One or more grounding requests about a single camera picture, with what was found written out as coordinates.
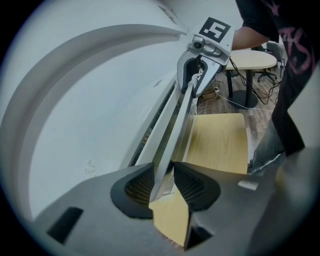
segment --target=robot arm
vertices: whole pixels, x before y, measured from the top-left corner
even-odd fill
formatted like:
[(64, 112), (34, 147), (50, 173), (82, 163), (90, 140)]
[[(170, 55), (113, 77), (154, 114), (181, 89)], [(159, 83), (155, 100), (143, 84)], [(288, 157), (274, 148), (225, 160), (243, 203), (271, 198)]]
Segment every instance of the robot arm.
[[(177, 80), (184, 94), (189, 85), (193, 86), (193, 97), (202, 95), (216, 73), (225, 69), (232, 49), (235, 30), (209, 17), (194, 31), (192, 42), (177, 63)], [(192, 77), (203, 73), (199, 80)]]

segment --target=jeans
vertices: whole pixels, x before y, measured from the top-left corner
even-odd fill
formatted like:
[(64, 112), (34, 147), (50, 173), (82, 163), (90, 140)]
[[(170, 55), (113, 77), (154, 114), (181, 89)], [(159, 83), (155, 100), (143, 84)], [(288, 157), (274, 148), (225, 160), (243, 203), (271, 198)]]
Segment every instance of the jeans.
[(247, 172), (251, 175), (262, 176), (269, 163), (273, 162), (280, 166), (285, 158), (284, 147), (270, 119), (266, 132), (254, 151), (253, 159), (250, 160)]

